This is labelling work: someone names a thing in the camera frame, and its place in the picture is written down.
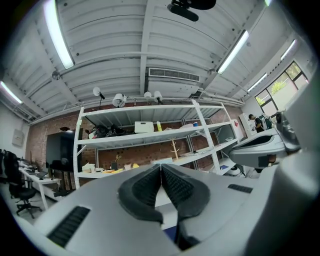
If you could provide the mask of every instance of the yellow bottle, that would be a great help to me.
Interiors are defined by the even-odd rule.
[[[158,132],[162,132],[161,123],[159,121],[156,122],[156,126],[158,127]]]

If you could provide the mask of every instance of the spotlight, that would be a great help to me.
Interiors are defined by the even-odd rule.
[[[126,104],[126,101],[127,101],[127,96],[121,93],[117,93],[112,100],[112,104],[116,108],[122,108]]]
[[[144,93],[144,98],[145,98],[146,100],[150,100],[151,97],[152,97],[152,94],[151,94],[150,91],[147,91],[147,92]]]
[[[162,104],[162,99],[163,98],[162,98],[160,91],[156,90],[154,92],[154,101],[160,105],[160,104]]]
[[[100,96],[101,99],[103,99],[103,100],[105,99],[105,96],[102,95],[101,90],[100,90],[99,87],[94,87],[94,88],[93,88],[93,94],[94,94],[95,96]]]
[[[172,0],[167,8],[173,14],[182,16],[192,22],[199,20],[199,16],[188,10],[194,8],[198,10],[209,10],[216,5],[216,0]]]

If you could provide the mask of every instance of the fluorescent ceiling light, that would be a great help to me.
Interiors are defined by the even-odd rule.
[[[229,66],[231,61],[236,57],[237,53],[240,51],[241,47],[245,44],[248,38],[249,38],[249,33],[248,31],[244,30],[242,32],[240,39],[236,43],[235,47],[232,49],[232,51],[230,52],[226,60],[219,67],[217,71],[219,74],[222,74],[226,70],[226,68]]]
[[[5,84],[4,82],[1,81],[1,85],[2,85],[2,87],[6,90],[6,92],[7,92],[8,94],[10,94],[10,96],[11,96],[12,98],[14,98],[19,104],[22,103],[22,101],[21,101],[16,95],[14,95],[14,93],[13,93],[12,91],[10,91],[10,89],[6,86],[6,84]]]
[[[264,0],[264,2],[266,4],[266,6],[269,6],[271,4],[272,0]]]
[[[267,77],[267,73],[264,73],[264,75],[261,76],[261,78],[258,81],[256,81],[256,83],[248,89],[248,92],[250,92],[253,88],[255,88],[266,77]]]
[[[54,44],[55,50],[59,55],[59,58],[67,70],[73,67],[74,62],[69,55],[67,46],[61,33],[59,26],[59,19],[57,13],[57,5],[55,0],[47,0],[43,5],[44,17],[46,25],[48,26],[49,33]]]
[[[286,51],[284,52],[284,54],[280,58],[281,60],[283,60],[287,56],[287,54],[289,53],[291,48],[294,47],[295,43],[296,43],[296,39],[294,39],[293,42],[290,44],[289,48],[286,49]]]

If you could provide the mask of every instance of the brick wall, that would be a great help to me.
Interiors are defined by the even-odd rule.
[[[113,108],[111,105],[102,106],[101,109],[109,109]],[[240,108],[235,107],[226,107],[230,117],[232,119],[238,119],[238,116],[242,113]],[[96,108],[88,108],[85,112],[90,112],[96,110]],[[215,114],[215,118],[212,118],[213,121],[217,120],[218,117],[221,118],[222,114],[219,111]],[[76,129],[76,123],[78,120],[79,112],[73,112],[67,115],[59,116],[55,119],[50,119],[38,124],[35,124],[30,127],[29,135],[27,137],[26,143],[26,159],[30,160],[30,151],[32,152],[32,161],[37,162],[39,166],[42,166],[43,163],[46,162],[46,147],[47,147],[47,136],[55,133],[60,133],[61,127],[69,127],[71,130]],[[168,124],[161,124],[162,129],[164,130],[166,127],[171,128],[179,128],[181,123],[168,123]],[[90,130],[93,128],[93,125],[88,122],[86,119],[82,121],[83,134],[82,139],[87,139],[87,134],[84,132],[85,129]],[[212,140],[216,145],[217,139],[215,138],[214,133],[211,134]],[[176,142],[176,148],[180,149],[178,151],[178,155],[180,156],[183,153],[189,152],[188,144],[185,139],[178,139]],[[192,143],[195,150],[202,149],[208,147],[207,140],[202,136],[197,136],[192,138]],[[136,147],[128,147],[128,148],[120,148],[120,149],[110,149],[110,150],[100,150],[99,151],[99,165],[104,168],[108,168],[116,159],[116,155],[121,155],[121,159],[119,160],[118,164],[120,167],[124,166],[125,164],[133,164],[137,163],[138,165],[145,165],[149,164],[150,160],[157,160],[167,157],[175,158],[175,154],[170,152],[173,150],[171,146],[171,142],[163,142],[163,143],[156,143],[150,145],[143,145],[143,146],[136,146]],[[93,163],[96,164],[95,158],[95,149],[94,148],[86,148],[82,152],[82,165],[86,163]],[[212,158],[205,157],[203,159],[198,160],[198,165],[200,168],[204,168],[212,164]],[[193,164],[186,164],[186,167],[192,168]],[[88,178],[81,178],[80,184],[83,185],[86,182],[89,182],[91,179]],[[75,188],[74,183],[74,176],[71,173],[71,181],[72,187]]]
[[[232,106],[225,106],[225,109],[228,112],[231,119],[236,119],[238,121],[243,136],[247,137],[244,126],[242,125],[242,122],[239,118],[239,116],[243,113],[241,108],[232,107]],[[218,112],[216,112],[213,116],[211,116],[210,120],[212,121],[212,123],[222,123],[222,122],[229,121],[228,116],[226,115],[226,112],[224,109],[221,109]]]

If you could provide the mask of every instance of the black chair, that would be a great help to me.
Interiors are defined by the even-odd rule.
[[[7,182],[9,183],[11,198],[20,198],[20,201],[23,201],[23,204],[16,205],[18,207],[16,214],[19,215],[21,211],[27,209],[31,217],[34,219],[35,217],[33,216],[31,209],[38,209],[40,212],[42,212],[42,209],[40,207],[33,206],[29,202],[29,199],[33,198],[37,191],[33,188],[30,188],[32,181],[22,179],[22,174],[19,171],[18,159],[14,153],[10,151],[6,152],[6,154],[4,155],[4,168],[4,172],[7,176]],[[28,182],[29,188],[23,187],[25,185],[25,181]]]

